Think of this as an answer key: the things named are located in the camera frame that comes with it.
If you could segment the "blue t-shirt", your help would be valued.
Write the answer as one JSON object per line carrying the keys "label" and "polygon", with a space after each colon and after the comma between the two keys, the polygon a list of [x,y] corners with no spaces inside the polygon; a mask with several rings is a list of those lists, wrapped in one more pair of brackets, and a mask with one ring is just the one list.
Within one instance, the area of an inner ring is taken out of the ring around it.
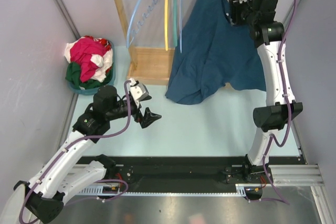
{"label": "blue t-shirt", "polygon": [[233,26],[228,13],[228,0],[196,0],[174,51],[167,99],[199,104],[228,83],[238,91],[266,90],[249,29]]}

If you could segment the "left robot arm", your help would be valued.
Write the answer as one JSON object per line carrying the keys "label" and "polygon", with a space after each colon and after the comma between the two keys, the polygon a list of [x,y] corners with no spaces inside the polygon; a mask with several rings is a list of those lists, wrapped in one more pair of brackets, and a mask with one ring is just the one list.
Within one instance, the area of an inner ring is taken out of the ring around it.
{"label": "left robot arm", "polygon": [[15,185],[15,189],[23,190],[24,196],[19,223],[26,223],[25,210],[36,216],[33,223],[52,222],[73,196],[93,183],[117,184],[118,193],[109,198],[98,197],[101,202],[117,199],[128,191],[128,183],[117,176],[115,161],[103,154],[83,170],[72,176],[68,174],[87,149],[103,138],[122,134],[132,119],[144,129],[161,118],[149,108],[141,112],[141,102],[152,98],[144,84],[129,79],[124,83],[124,91],[125,95],[120,97],[114,86],[99,88],[49,162],[29,181]]}

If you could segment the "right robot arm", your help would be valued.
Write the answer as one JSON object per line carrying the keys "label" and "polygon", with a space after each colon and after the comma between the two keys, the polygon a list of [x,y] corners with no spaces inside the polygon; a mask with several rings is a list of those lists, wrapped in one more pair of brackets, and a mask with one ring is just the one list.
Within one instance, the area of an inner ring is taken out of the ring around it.
{"label": "right robot arm", "polygon": [[266,175],[269,150],[282,129],[290,130],[291,120],[303,110],[291,90],[285,59],[285,30],[275,21],[278,0],[229,0],[232,22],[248,25],[261,59],[266,105],[253,111],[257,127],[253,145],[242,166],[243,179],[254,183]]}

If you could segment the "teal hanger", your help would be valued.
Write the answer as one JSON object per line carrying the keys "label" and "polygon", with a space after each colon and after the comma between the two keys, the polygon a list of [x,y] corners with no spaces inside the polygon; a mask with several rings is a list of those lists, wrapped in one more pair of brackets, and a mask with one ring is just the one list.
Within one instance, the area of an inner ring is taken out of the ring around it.
{"label": "teal hanger", "polygon": [[177,46],[177,0],[173,0],[173,46]]}

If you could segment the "yellow hanger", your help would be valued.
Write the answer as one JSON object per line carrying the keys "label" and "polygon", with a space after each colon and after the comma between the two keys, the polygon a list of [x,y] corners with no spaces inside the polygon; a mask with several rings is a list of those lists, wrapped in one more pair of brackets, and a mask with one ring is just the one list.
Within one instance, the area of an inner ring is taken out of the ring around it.
{"label": "yellow hanger", "polygon": [[165,0],[164,2],[164,45],[165,50],[169,49],[169,0]]}

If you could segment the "light blue notched hanger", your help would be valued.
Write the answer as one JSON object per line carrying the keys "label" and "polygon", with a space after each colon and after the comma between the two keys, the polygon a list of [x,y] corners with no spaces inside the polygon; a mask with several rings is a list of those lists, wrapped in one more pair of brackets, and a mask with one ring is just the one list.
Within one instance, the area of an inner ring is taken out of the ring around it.
{"label": "light blue notched hanger", "polygon": [[148,43],[153,38],[154,15],[162,0],[137,0],[127,28],[126,47]]}

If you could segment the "wooden clothes rack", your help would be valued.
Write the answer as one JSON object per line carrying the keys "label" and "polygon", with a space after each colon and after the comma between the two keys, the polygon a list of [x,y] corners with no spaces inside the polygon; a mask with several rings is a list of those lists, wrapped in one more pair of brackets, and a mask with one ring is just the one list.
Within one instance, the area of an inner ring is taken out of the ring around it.
{"label": "wooden clothes rack", "polygon": [[[114,0],[124,37],[129,25],[123,0]],[[130,46],[131,63],[128,78],[135,78],[145,84],[167,85],[171,73],[174,49]]]}

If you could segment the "teal laundry basket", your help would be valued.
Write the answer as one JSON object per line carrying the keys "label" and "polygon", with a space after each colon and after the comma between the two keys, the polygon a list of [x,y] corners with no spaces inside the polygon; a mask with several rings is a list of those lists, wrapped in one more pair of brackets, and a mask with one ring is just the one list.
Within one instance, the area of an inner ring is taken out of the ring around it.
{"label": "teal laundry basket", "polygon": [[[111,46],[112,46],[112,49],[113,49],[113,57],[114,57],[114,45],[112,42],[111,43]],[[115,70],[115,65],[114,65],[114,59],[113,59],[113,65],[112,65],[112,68],[111,68],[111,72],[109,74],[107,74],[107,79],[105,81],[103,81],[103,85],[108,85],[108,84],[113,84],[114,83],[114,80],[115,80],[115,75],[116,75],[116,70]],[[82,94],[82,95],[93,95],[95,94],[98,89],[100,88],[94,88],[94,89],[91,89],[91,90],[75,90],[73,88],[70,87],[69,85],[69,88],[70,90],[72,90],[74,93],[77,93],[77,94]]]}

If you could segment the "white garment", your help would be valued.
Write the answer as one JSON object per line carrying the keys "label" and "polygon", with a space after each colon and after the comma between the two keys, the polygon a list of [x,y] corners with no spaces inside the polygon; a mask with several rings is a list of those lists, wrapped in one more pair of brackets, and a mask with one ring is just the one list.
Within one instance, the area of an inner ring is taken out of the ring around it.
{"label": "white garment", "polygon": [[[73,43],[68,43],[65,47],[64,56],[68,63],[73,63],[70,61],[70,49],[77,41]],[[103,66],[96,70],[96,73],[93,75],[91,79],[98,80],[99,82],[103,82],[107,79],[107,74],[111,72],[111,68],[113,65],[113,49],[111,46],[111,50],[107,51],[103,56]]]}

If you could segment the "red patterned garment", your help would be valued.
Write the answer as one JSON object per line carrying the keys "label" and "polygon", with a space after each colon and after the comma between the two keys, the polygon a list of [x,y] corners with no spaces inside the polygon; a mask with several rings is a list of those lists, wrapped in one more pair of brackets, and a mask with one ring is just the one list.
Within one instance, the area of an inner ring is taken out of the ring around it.
{"label": "red patterned garment", "polygon": [[107,51],[111,50],[111,43],[110,41],[104,39],[104,38],[93,38],[93,40],[100,45],[104,46]]}

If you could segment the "green garment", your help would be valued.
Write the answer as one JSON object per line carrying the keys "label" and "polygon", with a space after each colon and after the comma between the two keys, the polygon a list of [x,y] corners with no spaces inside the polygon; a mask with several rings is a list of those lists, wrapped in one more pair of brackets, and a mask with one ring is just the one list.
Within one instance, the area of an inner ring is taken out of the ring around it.
{"label": "green garment", "polygon": [[65,79],[71,88],[75,90],[91,90],[94,88],[99,88],[103,85],[102,82],[98,80],[89,79],[88,81],[82,82],[80,80],[81,68],[77,63],[70,63],[67,68]]}

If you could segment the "pink garment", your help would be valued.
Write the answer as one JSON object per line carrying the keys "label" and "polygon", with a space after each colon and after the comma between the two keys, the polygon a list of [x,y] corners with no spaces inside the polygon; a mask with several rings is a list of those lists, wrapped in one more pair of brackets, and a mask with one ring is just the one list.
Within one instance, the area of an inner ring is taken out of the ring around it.
{"label": "pink garment", "polygon": [[70,61],[80,66],[80,81],[86,82],[103,66],[103,56],[108,50],[91,37],[80,38],[70,49]]}

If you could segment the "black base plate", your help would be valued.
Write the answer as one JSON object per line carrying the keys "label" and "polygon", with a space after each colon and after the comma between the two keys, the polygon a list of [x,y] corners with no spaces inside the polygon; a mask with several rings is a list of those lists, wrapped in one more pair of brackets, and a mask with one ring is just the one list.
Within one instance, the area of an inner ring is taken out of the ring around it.
{"label": "black base plate", "polygon": [[236,184],[260,184],[272,179],[274,165],[302,165],[298,157],[271,157],[264,171],[251,168],[243,156],[231,157],[112,157],[130,193],[232,193]]}

